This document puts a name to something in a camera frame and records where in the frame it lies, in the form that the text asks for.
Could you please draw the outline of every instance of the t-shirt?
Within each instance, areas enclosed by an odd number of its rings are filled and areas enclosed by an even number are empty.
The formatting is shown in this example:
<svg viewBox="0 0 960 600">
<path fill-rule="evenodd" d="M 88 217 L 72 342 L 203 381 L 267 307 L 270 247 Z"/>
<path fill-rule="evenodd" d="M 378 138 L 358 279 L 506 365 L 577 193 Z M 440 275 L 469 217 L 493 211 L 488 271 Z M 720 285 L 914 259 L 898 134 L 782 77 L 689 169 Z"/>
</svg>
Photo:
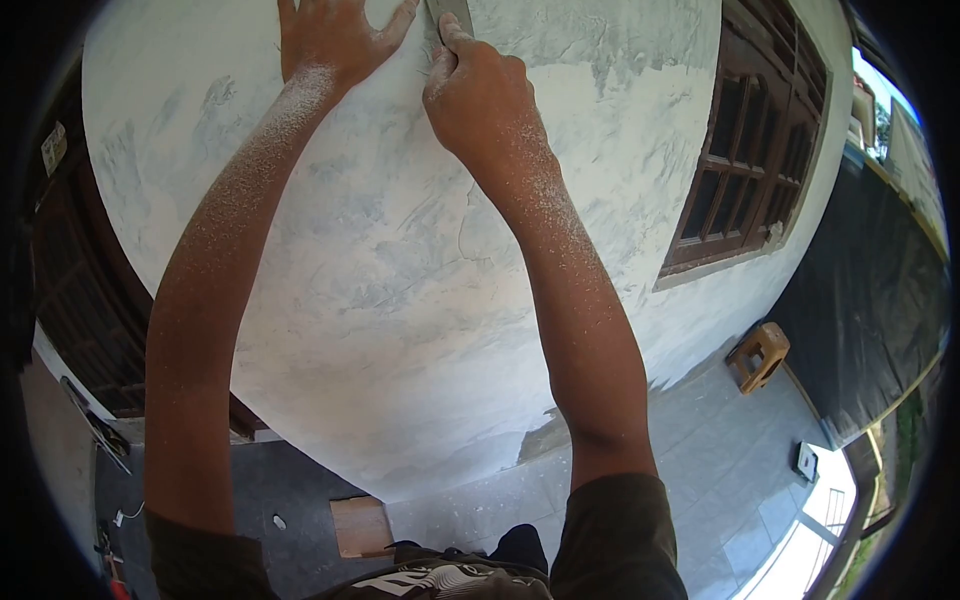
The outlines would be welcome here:
<svg viewBox="0 0 960 600">
<path fill-rule="evenodd" d="M 147 533 L 164 600 L 276 599 L 258 541 L 189 529 L 149 513 Z M 482 555 L 449 558 L 401 548 L 398 564 L 309 600 L 686 598 L 666 490 L 650 475 L 603 477 L 570 495 L 549 578 Z"/>
</svg>

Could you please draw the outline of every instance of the plastering tool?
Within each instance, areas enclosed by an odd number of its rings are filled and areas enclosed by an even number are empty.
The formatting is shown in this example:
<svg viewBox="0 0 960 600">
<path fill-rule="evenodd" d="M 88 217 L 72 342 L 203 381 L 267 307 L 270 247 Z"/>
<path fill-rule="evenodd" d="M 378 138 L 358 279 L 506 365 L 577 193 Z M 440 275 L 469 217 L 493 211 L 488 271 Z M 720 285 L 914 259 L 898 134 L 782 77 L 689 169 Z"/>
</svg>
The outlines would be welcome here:
<svg viewBox="0 0 960 600">
<path fill-rule="evenodd" d="M 473 36 L 473 19 L 470 17 L 470 6 L 467 0 L 426 0 L 426 8 L 433 17 L 434 25 L 440 30 L 440 17 L 448 12 L 460 19 L 460 26 Z"/>
</svg>

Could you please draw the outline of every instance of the shirt sleeve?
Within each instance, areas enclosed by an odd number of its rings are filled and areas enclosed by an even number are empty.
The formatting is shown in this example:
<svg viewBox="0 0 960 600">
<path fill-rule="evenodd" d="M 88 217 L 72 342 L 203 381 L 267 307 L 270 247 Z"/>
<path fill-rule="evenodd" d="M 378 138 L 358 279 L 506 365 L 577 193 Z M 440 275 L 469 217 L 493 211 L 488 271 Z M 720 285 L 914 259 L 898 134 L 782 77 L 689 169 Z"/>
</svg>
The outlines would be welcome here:
<svg viewBox="0 0 960 600">
<path fill-rule="evenodd" d="M 570 495 L 550 590 L 556 600 L 686 598 L 670 505 L 657 477 L 602 477 Z"/>
<path fill-rule="evenodd" d="M 178 525 L 145 512 L 151 569 L 163 600 L 275 600 L 260 542 Z"/>
</svg>

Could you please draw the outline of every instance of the window sill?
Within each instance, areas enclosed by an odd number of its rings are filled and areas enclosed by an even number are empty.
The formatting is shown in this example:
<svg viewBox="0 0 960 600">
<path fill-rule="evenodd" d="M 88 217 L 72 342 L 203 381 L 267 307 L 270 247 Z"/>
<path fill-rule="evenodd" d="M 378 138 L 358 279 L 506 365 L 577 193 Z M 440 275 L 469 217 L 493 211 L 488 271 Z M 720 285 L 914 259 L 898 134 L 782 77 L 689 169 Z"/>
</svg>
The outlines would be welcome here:
<svg viewBox="0 0 960 600">
<path fill-rule="evenodd" d="M 779 227 L 774 226 L 771 231 L 770 238 L 763 243 L 763 246 L 757 248 L 756 250 L 751 250 L 749 252 L 744 252 L 742 254 L 736 254 L 728 258 L 722 258 L 720 260 L 707 263 L 706 265 L 700 265 L 699 267 L 693 267 L 692 269 L 687 269 L 686 271 L 680 271 L 679 273 L 674 273 L 671 275 L 661 276 L 657 279 L 657 282 L 654 283 L 653 293 L 663 292 L 681 285 L 686 285 L 696 279 L 701 277 L 706 277 L 713 275 L 724 269 L 729 269 L 734 265 L 740 263 L 748 262 L 754 260 L 755 258 L 760 258 L 761 256 L 767 256 L 773 254 L 774 252 L 783 248 L 786 244 L 786 236 L 783 235 L 783 225 L 778 224 Z"/>
</svg>

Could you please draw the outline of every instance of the printed graphic on shirt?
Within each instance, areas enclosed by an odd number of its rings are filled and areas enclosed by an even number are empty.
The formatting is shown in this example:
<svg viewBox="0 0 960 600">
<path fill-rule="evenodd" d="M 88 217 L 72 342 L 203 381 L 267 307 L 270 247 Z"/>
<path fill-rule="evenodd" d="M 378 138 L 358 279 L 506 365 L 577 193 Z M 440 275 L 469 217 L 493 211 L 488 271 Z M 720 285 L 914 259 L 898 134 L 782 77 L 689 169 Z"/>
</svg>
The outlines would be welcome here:
<svg viewBox="0 0 960 600">
<path fill-rule="evenodd" d="M 396 573 L 381 575 L 376 579 L 353 584 L 354 588 L 375 588 L 393 596 L 405 596 L 414 589 L 436 590 L 439 598 L 460 598 L 491 583 L 491 578 L 509 579 L 518 586 L 530 587 L 537 580 L 528 577 L 512 577 L 505 571 L 480 564 L 442 564 L 440 566 L 409 567 Z"/>
</svg>

